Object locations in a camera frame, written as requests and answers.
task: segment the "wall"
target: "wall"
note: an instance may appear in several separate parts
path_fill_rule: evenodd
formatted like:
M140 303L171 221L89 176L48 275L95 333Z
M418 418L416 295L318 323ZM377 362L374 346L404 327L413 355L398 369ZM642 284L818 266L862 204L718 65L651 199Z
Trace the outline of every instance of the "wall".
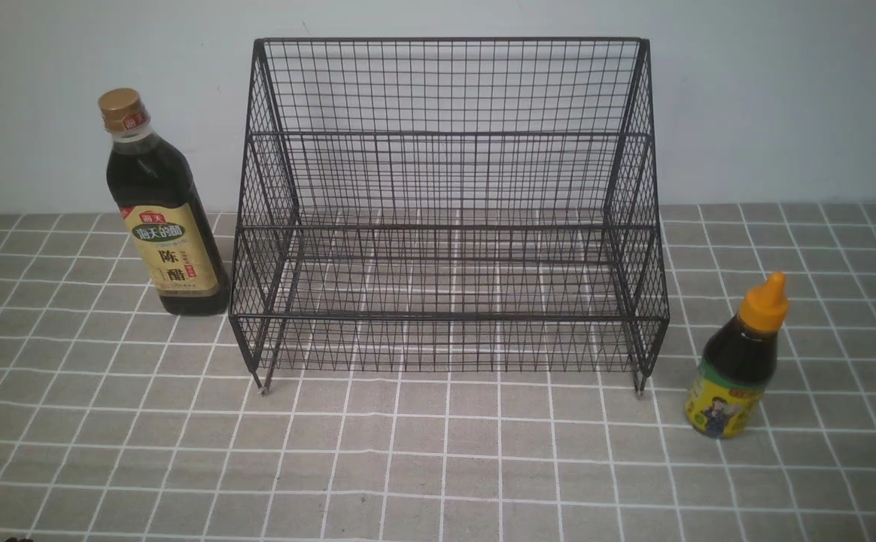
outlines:
M0 212L112 209L117 86L234 209L264 35L642 35L662 200L876 199L876 2L0 0Z

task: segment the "bottle label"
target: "bottle label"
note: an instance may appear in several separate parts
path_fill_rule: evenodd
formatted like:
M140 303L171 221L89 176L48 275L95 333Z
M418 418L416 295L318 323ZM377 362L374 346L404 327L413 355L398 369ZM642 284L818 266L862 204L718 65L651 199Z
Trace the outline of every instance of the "bottle label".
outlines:
M160 294L206 297L221 287L189 203L120 207L120 213Z
M759 405L765 387L742 387L723 378L709 361L699 364L699 375L689 389L686 418L709 437L734 437L745 429Z

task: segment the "black wire basket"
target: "black wire basket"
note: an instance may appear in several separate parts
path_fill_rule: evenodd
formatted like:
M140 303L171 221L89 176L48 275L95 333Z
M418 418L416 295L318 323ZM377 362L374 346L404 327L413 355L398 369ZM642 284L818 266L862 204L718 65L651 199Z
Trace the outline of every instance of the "black wire basket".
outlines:
M230 321L258 387L610 370L642 391L669 319L650 69L638 38L255 41Z

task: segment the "gold bottle cap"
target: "gold bottle cap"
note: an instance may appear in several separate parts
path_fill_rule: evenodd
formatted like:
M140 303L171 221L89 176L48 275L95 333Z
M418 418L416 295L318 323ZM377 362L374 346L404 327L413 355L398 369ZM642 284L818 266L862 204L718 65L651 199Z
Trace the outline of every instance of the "gold bottle cap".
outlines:
M108 132L126 132L150 121L140 95L134 89L113 89L97 100Z

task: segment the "metal wire shelf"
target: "metal wire shelf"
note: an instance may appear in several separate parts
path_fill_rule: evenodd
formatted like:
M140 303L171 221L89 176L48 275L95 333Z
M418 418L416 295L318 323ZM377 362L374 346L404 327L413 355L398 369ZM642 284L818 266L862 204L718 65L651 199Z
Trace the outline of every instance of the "metal wire shelf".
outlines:
M259 387L619 370L641 391L668 326L650 69L636 38L256 41L230 320Z

